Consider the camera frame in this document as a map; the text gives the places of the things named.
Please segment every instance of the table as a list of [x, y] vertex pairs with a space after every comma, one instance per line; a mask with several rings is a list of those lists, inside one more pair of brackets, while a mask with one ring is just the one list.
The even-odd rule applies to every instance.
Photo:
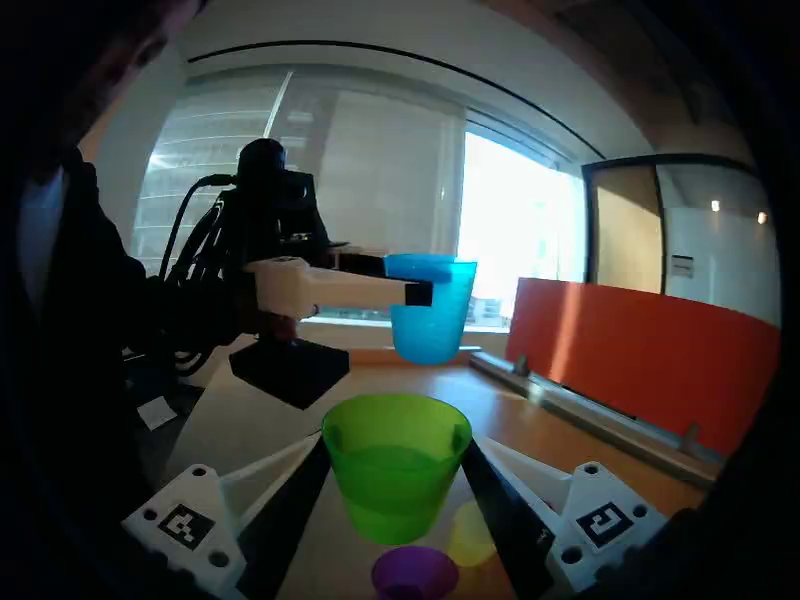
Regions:
[[305, 411], [233, 375], [223, 361], [197, 402], [167, 461], [163, 481], [203, 463], [224, 475], [319, 429], [324, 414], [357, 394], [408, 392], [461, 410], [473, 430], [566, 472], [594, 460], [666, 516], [697, 506], [704, 492], [670, 477], [504, 389], [467, 366], [467, 354], [442, 367], [403, 363], [391, 350], [351, 351], [352, 369]]

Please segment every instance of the window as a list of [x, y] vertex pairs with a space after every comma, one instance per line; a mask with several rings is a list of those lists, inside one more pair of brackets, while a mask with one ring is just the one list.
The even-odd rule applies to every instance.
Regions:
[[[358, 69], [257, 67], [192, 79], [150, 156], [131, 254], [155, 274], [189, 187], [234, 173], [241, 148], [267, 136], [286, 148], [287, 168], [314, 175], [332, 240], [477, 259], [468, 324], [506, 328], [518, 277], [582, 280], [585, 206], [575, 178], [543, 166], [556, 165], [537, 142], [491, 126], [459, 102]], [[195, 194], [173, 260], [217, 193]], [[323, 306], [318, 318], [389, 314]]]
[[585, 218], [580, 180], [468, 131], [458, 256], [478, 272], [467, 322], [507, 328], [520, 277], [582, 281]]

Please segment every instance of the white paper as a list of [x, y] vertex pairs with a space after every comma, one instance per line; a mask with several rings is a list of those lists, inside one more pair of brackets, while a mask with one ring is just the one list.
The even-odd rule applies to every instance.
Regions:
[[178, 416], [175, 411], [169, 407], [164, 396], [159, 396], [155, 400], [142, 404], [136, 410], [139, 411], [139, 416], [150, 431], [161, 427], [164, 423], [169, 423]]

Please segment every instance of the green plastic cup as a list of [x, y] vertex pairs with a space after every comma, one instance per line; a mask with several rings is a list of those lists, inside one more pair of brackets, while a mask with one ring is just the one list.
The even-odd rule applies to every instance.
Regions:
[[322, 437], [356, 530], [398, 545], [433, 525], [472, 427], [458, 410], [426, 396], [356, 396], [325, 415]]

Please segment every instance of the orange partition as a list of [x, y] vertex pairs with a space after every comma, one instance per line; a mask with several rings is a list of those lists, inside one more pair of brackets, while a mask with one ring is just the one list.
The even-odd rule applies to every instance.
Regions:
[[592, 400], [729, 454], [778, 362], [780, 330], [726, 308], [520, 279], [506, 357]]

